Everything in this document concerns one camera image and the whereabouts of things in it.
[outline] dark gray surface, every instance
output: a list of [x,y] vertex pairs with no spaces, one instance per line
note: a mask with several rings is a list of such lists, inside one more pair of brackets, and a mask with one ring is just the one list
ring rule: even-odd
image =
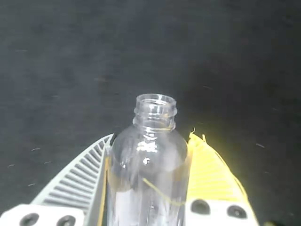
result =
[[0,211],[159,92],[178,100],[184,136],[206,133],[260,222],[299,226],[299,2],[0,2]]

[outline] yellow plastic part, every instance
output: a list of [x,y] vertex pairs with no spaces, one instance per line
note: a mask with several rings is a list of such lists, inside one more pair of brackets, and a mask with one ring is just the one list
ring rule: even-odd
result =
[[208,199],[244,202],[250,206],[245,189],[221,156],[203,139],[190,134],[188,148],[192,162],[187,200]]

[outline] yellow string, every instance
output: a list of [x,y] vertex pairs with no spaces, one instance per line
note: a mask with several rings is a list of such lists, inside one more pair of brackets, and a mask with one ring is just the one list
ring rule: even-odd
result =
[[166,194],[161,192],[156,186],[154,186],[150,181],[143,178],[144,183],[146,183],[149,187],[155,190],[162,198],[164,198],[168,203],[174,205],[174,206],[182,206],[185,205],[185,202],[177,202],[175,200],[172,200],[170,197],[168,197]]

